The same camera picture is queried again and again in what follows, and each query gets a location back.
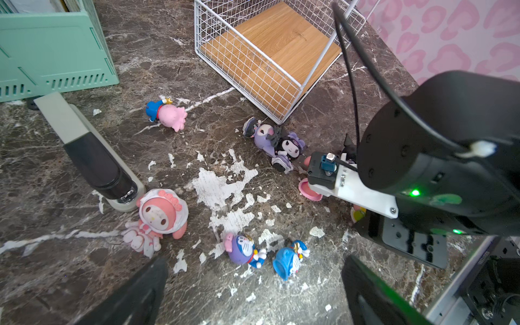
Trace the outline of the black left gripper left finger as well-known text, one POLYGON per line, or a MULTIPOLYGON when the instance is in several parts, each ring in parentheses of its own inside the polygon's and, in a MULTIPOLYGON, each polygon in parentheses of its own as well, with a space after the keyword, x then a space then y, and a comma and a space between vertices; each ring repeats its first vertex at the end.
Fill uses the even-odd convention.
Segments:
POLYGON ((168 276, 167 260, 151 259, 77 324, 155 324, 168 276))

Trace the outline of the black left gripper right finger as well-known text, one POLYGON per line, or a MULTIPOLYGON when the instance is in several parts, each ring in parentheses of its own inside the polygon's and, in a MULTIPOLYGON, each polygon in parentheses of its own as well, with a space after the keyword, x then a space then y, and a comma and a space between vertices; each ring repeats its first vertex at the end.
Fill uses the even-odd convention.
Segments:
POLYGON ((341 278, 354 324, 430 323, 356 256, 345 259, 341 278))

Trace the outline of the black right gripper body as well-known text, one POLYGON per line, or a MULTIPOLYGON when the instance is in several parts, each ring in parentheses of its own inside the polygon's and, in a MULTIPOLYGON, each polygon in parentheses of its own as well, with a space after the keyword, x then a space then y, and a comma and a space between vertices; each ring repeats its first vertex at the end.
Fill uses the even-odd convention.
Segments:
POLYGON ((360 236, 394 253, 432 268, 447 268, 448 247, 445 236, 409 230, 399 219, 390 219, 372 211, 367 211, 353 228, 360 236))

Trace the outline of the green hat pink figurine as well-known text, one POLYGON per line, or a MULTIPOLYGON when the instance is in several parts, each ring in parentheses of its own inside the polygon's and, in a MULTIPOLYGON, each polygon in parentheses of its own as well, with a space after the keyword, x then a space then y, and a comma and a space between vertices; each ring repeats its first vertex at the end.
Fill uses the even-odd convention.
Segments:
MULTIPOLYGON (((299 188, 299 192, 304 197, 306 197, 307 199, 309 199, 311 201, 318 202, 318 201, 321 201, 323 198, 322 194, 319 194, 310 188, 310 183, 307 178, 305 178, 299 182, 298 188, 299 188)), ((357 206, 356 204, 353 204, 350 209, 350 215, 353 220, 353 223, 357 223, 362 218, 364 218, 364 216, 366 215, 366 209, 364 207, 360 207, 360 206, 357 206)))

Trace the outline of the white hood My Melody figurine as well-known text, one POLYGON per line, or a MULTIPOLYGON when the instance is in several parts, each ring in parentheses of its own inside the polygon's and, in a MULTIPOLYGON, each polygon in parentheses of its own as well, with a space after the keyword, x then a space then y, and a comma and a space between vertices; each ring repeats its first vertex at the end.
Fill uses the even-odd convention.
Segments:
POLYGON ((128 222, 123 242, 151 258, 161 250, 161 240, 171 235, 178 240, 188 226, 188 205, 173 190, 152 189, 137 201, 139 220, 128 222))

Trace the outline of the large purple Kuromi doll figurine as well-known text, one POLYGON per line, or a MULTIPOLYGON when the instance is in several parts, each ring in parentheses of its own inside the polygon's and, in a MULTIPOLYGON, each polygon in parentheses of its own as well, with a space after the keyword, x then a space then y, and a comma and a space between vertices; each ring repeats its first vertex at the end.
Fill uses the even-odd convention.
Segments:
POLYGON ((282 137, 282 127, 271 126, 252 116, 243 125, 242 135, 245 138, 253 139, 258 149, 274 158, 276 156, 275 148, 282 137))

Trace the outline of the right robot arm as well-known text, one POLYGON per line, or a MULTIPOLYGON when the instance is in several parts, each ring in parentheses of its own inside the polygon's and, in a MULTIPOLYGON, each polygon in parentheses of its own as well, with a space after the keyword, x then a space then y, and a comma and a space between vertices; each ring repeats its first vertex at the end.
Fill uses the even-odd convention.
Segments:
POLYGON ((356 231, 442 269, 448 236, 518 236, 519 83, 448 71, 404 101, 430 130, 394 102, 376 113, 357 170, 366 187, 395 198, 397 218, 369 208, 356 231))

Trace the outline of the blue Doraemon figurine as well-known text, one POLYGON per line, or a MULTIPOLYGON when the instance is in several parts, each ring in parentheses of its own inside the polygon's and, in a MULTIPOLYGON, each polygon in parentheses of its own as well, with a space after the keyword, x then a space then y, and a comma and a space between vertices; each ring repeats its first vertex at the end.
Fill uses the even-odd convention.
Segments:
POLYGON ((300 240, 295 240, 290 246, 284 247, 276 253, 273 260, 274 271, 281 279, 287 281, 299 271, 303 259, 309 256, 310 250, 307 245, 300 240))

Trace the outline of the purple hood Doraemon figurine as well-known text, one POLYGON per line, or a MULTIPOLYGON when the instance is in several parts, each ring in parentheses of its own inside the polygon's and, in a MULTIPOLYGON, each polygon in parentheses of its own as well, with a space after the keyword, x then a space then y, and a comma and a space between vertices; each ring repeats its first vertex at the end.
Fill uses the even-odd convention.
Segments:
POLYGON ((253 239, 247 235, 227 233, 223 245, 231 261, 238 265, 249 264, 259 269, 267 258, 267 250, 257 249, 253 239))

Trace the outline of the beige black stapler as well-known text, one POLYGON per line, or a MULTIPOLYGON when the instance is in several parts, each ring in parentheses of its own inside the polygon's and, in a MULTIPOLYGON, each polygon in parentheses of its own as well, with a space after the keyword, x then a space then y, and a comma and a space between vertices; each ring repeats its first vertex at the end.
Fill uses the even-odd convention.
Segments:
POLYGON ((117 211, 137 209, 145 186, 80 110, 60 93, 34 100, 85 181, 117 211))

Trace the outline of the pink octopus blue hat figurine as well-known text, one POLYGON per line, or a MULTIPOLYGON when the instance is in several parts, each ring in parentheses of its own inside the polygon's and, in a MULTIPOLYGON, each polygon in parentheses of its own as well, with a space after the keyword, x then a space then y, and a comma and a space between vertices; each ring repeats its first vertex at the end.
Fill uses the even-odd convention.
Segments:
POLYGON ((146 104, 146 115, 150 122, 158 122, 175 132, 184 130, 188 113, 184 107, 176 107, 170 98, 149 102, 146 104))

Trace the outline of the mint green file organizer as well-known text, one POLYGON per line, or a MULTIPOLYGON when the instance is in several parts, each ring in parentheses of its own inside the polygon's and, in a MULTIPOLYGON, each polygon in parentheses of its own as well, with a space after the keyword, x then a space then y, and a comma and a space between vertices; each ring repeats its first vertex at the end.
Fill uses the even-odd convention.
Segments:
POLYGON ((119 83, 93 1, 1 2, 1 101, 119 83))

